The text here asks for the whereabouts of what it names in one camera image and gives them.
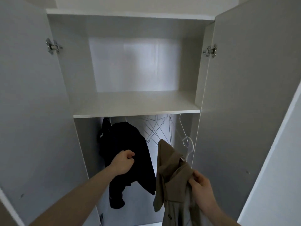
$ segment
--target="open cabinet door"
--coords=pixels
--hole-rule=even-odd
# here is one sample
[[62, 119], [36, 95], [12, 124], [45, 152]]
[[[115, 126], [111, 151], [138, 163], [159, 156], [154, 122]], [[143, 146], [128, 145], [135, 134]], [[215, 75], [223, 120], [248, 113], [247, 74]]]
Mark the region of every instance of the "open cabinet door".
[[300, 6], [251, 0], [216, 17], [193, 167], [235, 219], [301, 79]]
[[0, 0], [0, 25], [0, 186], [28, 225], [88, 176], [46, 12]]

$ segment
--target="white wardrobe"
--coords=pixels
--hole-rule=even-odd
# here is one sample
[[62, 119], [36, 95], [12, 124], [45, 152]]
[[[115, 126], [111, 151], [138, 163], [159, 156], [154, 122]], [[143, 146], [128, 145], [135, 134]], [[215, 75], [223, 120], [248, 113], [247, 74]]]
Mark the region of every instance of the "white wardrobe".
[[[301, 79], [299, 5], [251, 0], [214, 20], [195, 13], [46, 11], [0, 0], [6, 207], [28, 225], [100, 171], [96, 135], [103, 117], [128, 121], [142, 133], [139, 119], [160, 119], [162, 138], [185, 153], [183, 133], [175, 133], [181, 114], [194, 141], [188, 162], [210, 179], [221, 208], [237, 219]], [[155, 141], [148, 144], [156, 168]], [[105, 226], [162, 220], [163, 209], [153, 212], [153, 196], [137, 184], [127, 188], [123, 210], [111, 211], [106, 193], [85, 225], [99, 225], [101, 214]]]

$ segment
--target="black jacket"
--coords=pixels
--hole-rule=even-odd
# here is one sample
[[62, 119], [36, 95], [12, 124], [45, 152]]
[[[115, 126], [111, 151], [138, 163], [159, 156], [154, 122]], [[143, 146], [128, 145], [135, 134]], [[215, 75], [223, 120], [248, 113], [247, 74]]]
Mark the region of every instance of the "black jacket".
[[109, 166], [114, 157], [122, 150], [135, 153], [132, 168], [124, 175], [116, 176], [109, 187], [110, 205], [113, 209], [122, 208], [125, 203], [122, 191], [132, 182], [139, 184], [152, 195], [156, 191], [156, 176], [153, 170], [151, 156], [145, 138], [138, 129], [128, 122], [111, 125], [108, 118], [103, 119], [102, 129], [98, 134], [99, 154], [103, 157], [105, 166]]

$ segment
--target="hand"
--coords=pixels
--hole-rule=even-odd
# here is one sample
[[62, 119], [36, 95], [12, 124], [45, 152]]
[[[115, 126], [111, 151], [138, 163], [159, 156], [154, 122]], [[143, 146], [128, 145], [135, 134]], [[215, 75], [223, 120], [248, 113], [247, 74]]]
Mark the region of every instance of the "hand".
[[206, 216], [210, 217], [210, 215], [219, 211], [219, 207], [216, 203], [208, 178], [200, 172], [194, 171], [193, 178], [189, 179], [189, 183], [192, 187], [192, 194], [196, 203]]
[[130, 150], [119, 152], [110, 164], [110, 168], [114, 171], [114, 175], [123, 175], [130, 170], [134, 164], [132, 157], [135, 155]]

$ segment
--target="white shelf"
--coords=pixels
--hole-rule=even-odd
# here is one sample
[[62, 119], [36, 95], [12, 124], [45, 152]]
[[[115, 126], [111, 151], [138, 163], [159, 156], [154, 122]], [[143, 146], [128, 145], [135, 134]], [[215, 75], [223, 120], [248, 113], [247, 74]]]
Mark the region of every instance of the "white shelf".
[[133, 16], [133, 17], [195, 19], [195, 20], [214, 20], [215, 19], [215, 16], [206, 15], [206, 14], [105, 12], [105, 11], [97, 11], [97, 10], [76, 10], [76, 9], [57, 9], [57, 8], [47, 8], [46, 13], [47, 14], [57, 14], [57, 15]]
[[199, 113], [195, 92], [139, 91], [81, 95], [71, 102], [74, 118]]

